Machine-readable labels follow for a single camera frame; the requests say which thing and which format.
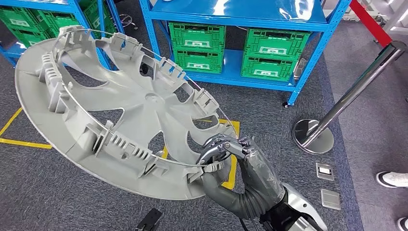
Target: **blue shelving unit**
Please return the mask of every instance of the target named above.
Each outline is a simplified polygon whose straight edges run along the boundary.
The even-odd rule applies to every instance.
[[[72,13],[75,15],[75,18],[79,23],[84,26],[84,28],[90,28],[81,8],[79,7],[80,0],[0,0],[0,5],[2,6],[15,6],[15,7],[24,7],[45,11],[57,11],[64,13]],[[117,13],[116,6],[113,0],[106,0],[111,15],[117,25],[119,32],[124,33],[122,23]],[[98,0],[98,10],[99,18],[103,18],[103,4],[102,0]],[[104,31],[104,23],[101,20],[101,31]],[[5,49],[0,45],[0,53],[13,65],[16,65],[16,59],[18,59],[21,54],[26,50],[25,46],[20,42],[16,42],[9,48]],[[109,62],[106,60],[105,56],[97,50],[100,60],[104,61],[104,65],[109,67]]]
[[[235,50],[225,50],[221,74],[187,72],[197,81],[289,91],[288,105],[294,105],[350,1],[339,0],[325,18],[317,0],[157,0],[154,6],[149,0],[139,0],[152,50],[157,54],[154,20],[319,32],[319,42],[298,81],[293,77],[288,82],[241,77],[242,51]]]

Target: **stainless steel stanchion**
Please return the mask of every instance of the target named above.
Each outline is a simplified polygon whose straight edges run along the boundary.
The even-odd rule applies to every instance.
[[[323,154],[332,149],[334,137],[332,132],[327,128],[330,122],[337,118],[343,110],[346,109],[389,64],[399,58],[406,49],[407,46],[400,41],[393,41],[388,44],[320,122],[314,119],[302,119],[297,122],[292,129],[292,136],[297,146],[310,154]]]

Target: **crate label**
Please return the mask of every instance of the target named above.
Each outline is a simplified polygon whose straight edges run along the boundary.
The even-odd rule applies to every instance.
[[[278,77],[278,72],[277,71],[255,70],[254,75]]]
[[[194,41],[194,40],[185,40],[184,46],[189,47],[210,47],[209,41]]]
[[[268,39],[287,40],[287,38],[268,37]]]
[[[195,63],[187,63],[188,68],[198,68],[198,69],[210,69],[209,64],[195,64]]]
[[[287,49],[284,48],[274,48],[274,47],[261,47],[259,53],[264,54],[286,54]]]
[[[14,25],[18,25],[18,26],[30,26],[28,24],[28,22],[26,21],[20,21],[20,20],[14,20],[14,19],[10,19],[10,22]]]
[[[93,25],[95,28],[99,27],[100,24],[101,24],[101,23],[100,23],[100,21],[99,21],[99,17],[92,23],[92,25]]]

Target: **robotic hand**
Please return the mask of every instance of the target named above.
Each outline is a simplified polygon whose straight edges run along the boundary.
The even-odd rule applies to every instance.
[[[327,231],[312,205],[275,175],[262,150],[249,138],[235,139],[224,134],[209,138],[198,164],[237,157],[245,184],[240,194],[221,186],[215,174],[202,175],[208,197],[239,218],[259,218],[267,231]]]

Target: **white sneaker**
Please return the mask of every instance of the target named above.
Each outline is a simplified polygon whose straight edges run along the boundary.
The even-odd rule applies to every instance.
[[[396,225],[398,226],[399,230],[401,231],[408,231],[408,218],[400,218],[396,222]]]
[[[408,187],[408,173],[379,172],[376,180],[387,188]]]

